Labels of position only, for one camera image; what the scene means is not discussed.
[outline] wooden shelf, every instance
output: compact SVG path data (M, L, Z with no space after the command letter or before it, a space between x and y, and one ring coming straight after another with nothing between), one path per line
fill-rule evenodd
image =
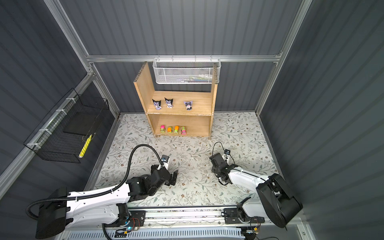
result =
M173 107L168 108L164 98L173 99ZM212 115L212 94L203 92L178 92L178 91L155 91L153 100L161 100L161 109L156 110L155 106L147 109L148 114L172 114L189 116L211 116ZM192 110L188 111L184 101L193 101Z
M141 67L134 85L139 95L148 123L154 136L185 136L210 137L214 117L217 93L217 69L214 67L211 92L180 92L155 91L148 63ZM173 99L173 108L168 108L164 98ZM161 109L156 110L153 100L161 101ZM184 101L193 101L192 110L188 111ZM160 127L166 127L165 133L160 133ZM179 126L179 134L168 133L167 128ZM186 135L181 134L181 127L185 126Z
M149 114L149 119L153 124L155 135L182 136L182 137L206 137L209 136L209 125L211 116L182 116L166 114ZM160 133L160 127L166 127L165 133ZM168 133L167 128L171 126L172 131L175 126L179 126L179 134ZM186 135L181 134L181 127L185 126Z

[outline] wire basket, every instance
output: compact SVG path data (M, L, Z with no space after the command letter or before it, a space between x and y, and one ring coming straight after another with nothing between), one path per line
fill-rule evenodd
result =
M168 62L153 61L158 84L211 84L213 68L217 68L219 82L221 62Z
M24 145L43 160L80 163L84 144L97 133L107 111L106 99L76 95L63 109L56 110L56 117L46 128L38 130L40 137L35 142L28 137Z

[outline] lower shelf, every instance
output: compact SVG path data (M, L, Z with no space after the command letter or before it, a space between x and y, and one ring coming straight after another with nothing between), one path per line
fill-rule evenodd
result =
M211 116L183 116L167 114L148 114L155 131L155 135L163 136L186 136L186 137L209 137L209 125ZM161 125L165 126L165 133L160 133ZM175 126L179 126L179 134L174 134ZM181 127L185 126L186 135L181 134Z

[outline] yellow stick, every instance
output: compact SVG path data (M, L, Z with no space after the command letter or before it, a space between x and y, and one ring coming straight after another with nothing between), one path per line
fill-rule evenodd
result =
M92 140L92 134L88 137L87 141L85 141L84 147L79 154L79 158L84 157L85 151L87 151L88 145L91 142L91 140Z

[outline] white mesh basket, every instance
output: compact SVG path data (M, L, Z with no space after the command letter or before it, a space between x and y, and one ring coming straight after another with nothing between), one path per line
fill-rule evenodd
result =
M219 82L221 62L169 62L153 61L158 84L211 84L214 65Z

